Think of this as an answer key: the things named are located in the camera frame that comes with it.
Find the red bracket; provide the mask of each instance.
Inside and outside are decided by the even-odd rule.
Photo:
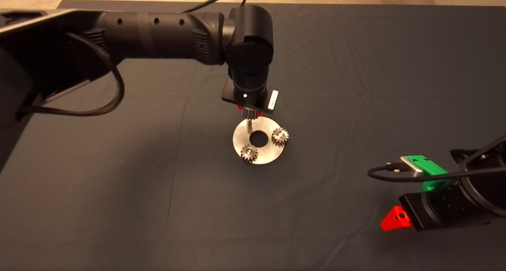
[[[392,231],[398,228],[408,228],[410,226],[413,226],[413,224],[402,206],[395,206],[381,221],[381,228],[383,231]]]

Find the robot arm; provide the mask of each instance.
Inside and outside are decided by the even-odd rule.
[[[111,66],[71,39],[76,35],[105,52]],[[228,18],[209,12],[0,10],[0,170],[29,120],[20,108],[40,108],[106,75],[123,59],[227,63],[222,99],[258,114],[272,113],[277,98],[267,86],[272,57],[272,19],[255,5],[235,8]]]

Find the gear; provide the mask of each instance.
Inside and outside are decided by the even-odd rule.
[[[258,156],[257,147],[247,144],[241,149],[241,157],[247,163],[252,163]]]
[[[257,110],[249,109],[246,107],[242,108],[242,117],[245,119],[256,119],[258,118],[259,113]]]
[[[280,127],[272,133],[272,141],[276,145],[284,145],[288,141],[289,136],[288,131]]]

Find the metal disc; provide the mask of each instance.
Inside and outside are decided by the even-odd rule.
[[[278,123],[267,117],[260,116],[255,120],[244,119],[241,123],[239,123],[239,125],[237,125],[232,137],[235,152],[241,156],[242,147],[251,143],[249,141],[251,133],[255,131],[262,131],[267,135],[269,140],[263,147],[257,147],[258,156],[255,160],[253,160],[252,164],[266,164],[272,162],[280,156],[284,149],[284,145],[275,145],[271,141],[273,131],[279,127],[280,125],[278,125]]]

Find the center hole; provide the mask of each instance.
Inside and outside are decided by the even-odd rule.
[[[263,147],[269,142],[269,137],[262,131],[255,131],[249,135],[249,141],[255,147]]]

